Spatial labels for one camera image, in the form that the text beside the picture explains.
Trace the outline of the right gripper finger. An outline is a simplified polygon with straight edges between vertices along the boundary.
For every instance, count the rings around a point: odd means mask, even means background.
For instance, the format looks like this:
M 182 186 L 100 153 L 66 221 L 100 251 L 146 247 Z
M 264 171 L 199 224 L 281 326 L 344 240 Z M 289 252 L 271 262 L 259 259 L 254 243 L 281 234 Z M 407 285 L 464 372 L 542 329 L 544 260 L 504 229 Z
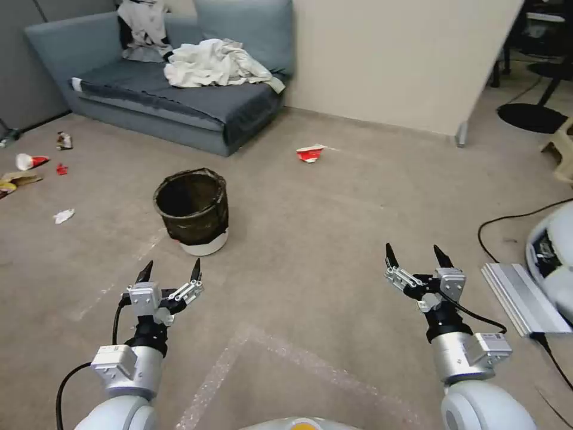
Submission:
M 454 264 L 452 263 L 450 257 L 446 255 L 436 244 L 433 245 L 433 251 L 438 261 L 439 268 L 453 268 Z
M 386 243 L 386 272 L 385 277 L 391 285 L 401 292 L 425 292 L 426 288 L 422 280 L 416 278 L 408 271 L 402 269 L 397 261 L 392 246 Z

